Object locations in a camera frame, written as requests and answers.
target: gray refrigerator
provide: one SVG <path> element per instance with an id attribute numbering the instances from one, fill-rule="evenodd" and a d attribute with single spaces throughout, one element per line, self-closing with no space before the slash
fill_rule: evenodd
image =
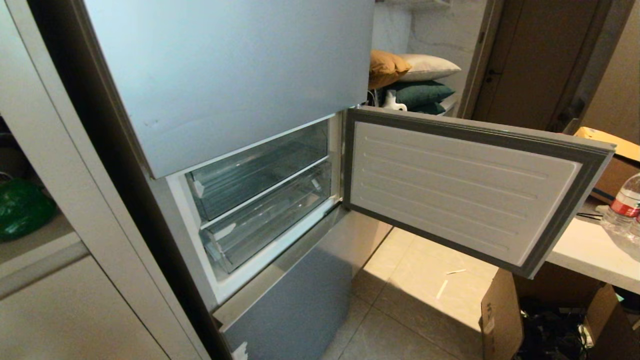
<path id="1" fill-rule="evenodd" d="M 31 4 L 174 291 L 238 359 L 319 358 L 392 226 L 533 277 L 613 154 L 361 106 L 373 4 Z"/>

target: mustard yellow pillow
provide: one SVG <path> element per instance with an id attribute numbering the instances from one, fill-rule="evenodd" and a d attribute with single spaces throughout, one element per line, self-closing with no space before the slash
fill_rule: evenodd
<path id="1" fill-rule="evenodd" d="M 381 50 L 371 51 L 369 64 L 369 88 L 381 88 L 395 83 L 411 69 L 400 56 Z"/>

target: pillow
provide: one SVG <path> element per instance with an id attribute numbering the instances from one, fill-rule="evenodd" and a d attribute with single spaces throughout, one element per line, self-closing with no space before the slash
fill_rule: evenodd
<path id="1" fill-rule="evenodd" d="M 411 69 L 411 65 L 398 55 L 372 50 L 369 64 L 369 89 L 377 89 L 395 83 L 409 69 Z"/>
<path id="2" fill-rule="evenodd" d="M 412 66 L 407 75 L 398 80 L 402 82 L 436 80 L 460 71 L 456 64 L 437 56 L 424 54 L 402 54 L 398 56 Z"/>
<path id="3" fill-rule="evenodd" d="M 405 104 L 409 111 L 412 108 L 440 102 L 451 96 L 455 90 L 435 81 L 418 81 L 414 83 L 395 83 L 385 88 L 396 91 L 396 102 Z"/>
<path id="4" fill-rule="evenodd" d="M 411 111 L 414 113 L 423 113 L 423 114 L 431 114 L 438 115 L 441 114 L 447 109 L 445 109 L 439 102 L 432 102 L 431 104 L 418 106 L 417 108 L 413 108 Z"/>

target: water bottle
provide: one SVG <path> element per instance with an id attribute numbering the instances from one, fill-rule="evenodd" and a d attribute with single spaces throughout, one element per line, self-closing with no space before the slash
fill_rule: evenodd
<path id="1" fill-rule="evenodd" d="M 625 234 L 638 215 L 640 215 L 640 174 L 632 176 L 625 182 L 600 224 L 614 233 Z"/>
<path id="2" fill-rule="evenodd" d="M 640 216 L 638 216 L 631 224 L 627 237 L 632 243 L 640 245 Z"/>

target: marble wall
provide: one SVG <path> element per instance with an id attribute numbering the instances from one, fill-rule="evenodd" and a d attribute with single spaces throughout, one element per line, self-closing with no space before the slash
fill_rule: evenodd
<path id="1" fill-rule="evenodd" d="M 451 0 L 449 8 L 414 11 L 408 52 L 452 61 L 462 71 L 438 80 L 462 96 L 487 0 Z"/>
<path id="2" fill-rule="evenodd" d="M 376 3 L 371 47 L 394 54 L 407 53 L 411 21 L 410 10 Z"/>

